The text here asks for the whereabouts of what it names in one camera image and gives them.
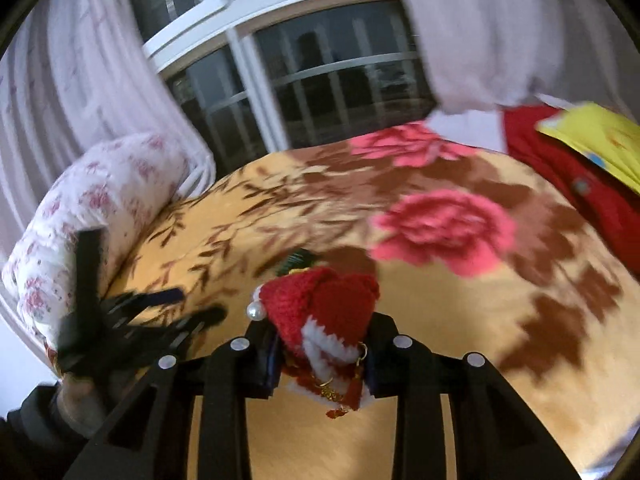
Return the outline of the person's left hand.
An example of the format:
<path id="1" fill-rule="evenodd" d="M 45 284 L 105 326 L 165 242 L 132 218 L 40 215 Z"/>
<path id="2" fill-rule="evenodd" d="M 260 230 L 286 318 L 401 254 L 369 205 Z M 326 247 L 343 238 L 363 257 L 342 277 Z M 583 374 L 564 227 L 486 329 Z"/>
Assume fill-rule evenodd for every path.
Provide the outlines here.
<path id="1" fill-rule="evenodd" d="M 91 378 L 65 374 L 55 400 L 63 422 L 76 434 L 91 439 L 103 426 L 114 406 L 122 400 L 128 382 L 125 374 L 112 375 L 108 378 L 107 400 L 102 400 Z"/>

